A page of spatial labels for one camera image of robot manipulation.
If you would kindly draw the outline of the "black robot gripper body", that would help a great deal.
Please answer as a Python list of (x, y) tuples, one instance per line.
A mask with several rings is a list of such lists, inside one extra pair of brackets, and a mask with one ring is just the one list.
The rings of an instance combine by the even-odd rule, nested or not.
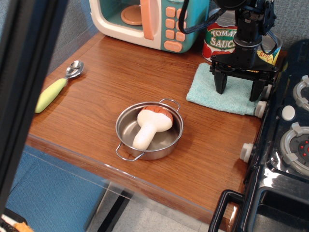
[(256, 43), (237, 41), (233, 53), (212, 55), (210, 72), (213, 75), (217, 71), (240, 79), (262, 80), (265, 81), (265, 85), (272, 84), (278, 68), (258, 57), (258, 48), (263, 49), (261, 43), (262, 40), (258, 40)]

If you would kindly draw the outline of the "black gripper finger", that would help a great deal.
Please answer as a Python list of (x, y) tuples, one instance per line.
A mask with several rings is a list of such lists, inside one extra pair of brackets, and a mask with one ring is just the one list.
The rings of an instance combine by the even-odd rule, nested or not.
[(262, 93), (265, 86), (265, 81), (262, 80), (254, 80), (252, 84), (251, 94), (250, 94), (250, 101), (256, 101), (260, 94)]
[(214, 74), (214, 82), (216, 91), (219, 94), (223, 94), (227, 83), (227, 74), (216, 71)]

